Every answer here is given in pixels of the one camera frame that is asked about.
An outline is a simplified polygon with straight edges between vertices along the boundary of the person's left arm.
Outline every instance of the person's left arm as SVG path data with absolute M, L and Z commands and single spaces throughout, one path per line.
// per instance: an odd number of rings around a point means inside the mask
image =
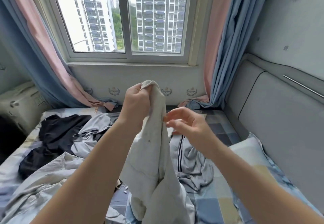
M 31 224 L 104 222 L 130 146 L 149 112 L 151 86 L 140 87 L 127 90 L 117 121 Z

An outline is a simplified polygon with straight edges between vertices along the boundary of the window frame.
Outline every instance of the window frame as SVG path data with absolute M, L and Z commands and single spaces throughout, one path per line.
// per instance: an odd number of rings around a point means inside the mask
M 197 0 L 186 0 L 186 10 L 184 12 L 185 21 L 183 23 L 183 35 L 181 52 L 133 52 L 132 38 L 130 31 L 129 3 L 128 0 L 119 0 L 119 10 L 122 23 L 125 52 L 74 52 L 71 40 L 66 29 L 63 16 L 61 14 L 57 0 L 48 0 L 47 7 L 52 10 L 51 18 L 57 23 L 60 39 L 65 45 L 69 62 L 126 62 L 126 63 L 165 63 L 165 64 L 189 64 L 195 65 L 197 60 L 190 60 L 192 45 L 192 35 L 194 18 L 196 13 Z

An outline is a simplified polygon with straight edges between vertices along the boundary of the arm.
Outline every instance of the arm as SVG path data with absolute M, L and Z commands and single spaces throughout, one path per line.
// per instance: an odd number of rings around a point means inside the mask
M 324 224 L 324 218 L 310 207 L 278 184 L 264 179 L 252 166 L 227 148 L 201 115 L 188 108 L 177 108 L 167 114 L 165 121 L 167 127 L 173 127 L 186 136 L 197 150 L 214 162 L 257 223 Z
M 31 222 L 103 223 L 129 148 L 148 115 L 151 87 L 129 88 L 119 118 Z

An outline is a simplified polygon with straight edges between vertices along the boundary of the pink curtain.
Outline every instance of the pink curtain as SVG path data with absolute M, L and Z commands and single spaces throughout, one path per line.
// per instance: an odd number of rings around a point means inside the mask
M 223 28 L 231 1 L 232 0 L 213 0 L 208 26 L 204 61 L 204 83 L 206 94 L 194 98 L 195 100 L 206 103 L 209 102 L 210 88 L 217 60 L 218 47 L 219 43 L 221 42 Z M 185 106 L 187 103 L 188 100 L 181 102 L 179 106 Z
M 51 68 L 58 76 L 62 85 L 67 91 L 75 97 L 82 104 L 89 107 L 104 106 L 108 110 L 112 110 L 114 105 L 109 102 L 99 101 L 89 95 L 80 83 L 71 76 L 64 68 L 61 60 L 59 59 L 50 36 L 48 35 L 46 28 L 39 15 L 38 9 L 33 0 L 15 0 L 22 14 L 26 18 L 28 28 L 39 45 L 41 51 L 47 58 Z

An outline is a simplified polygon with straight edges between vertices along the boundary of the gray headboard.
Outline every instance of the gray headboard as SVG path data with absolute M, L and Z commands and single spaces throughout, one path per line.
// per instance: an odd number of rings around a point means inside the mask
M 319 90 L 307 89 L 310 85 L 324 89 L 322 80 L 246 54 L 225 113 L 242 139 L 250 131 L 261 140 L 266 153 L 324 213 L 324 98 L 313 93 Z

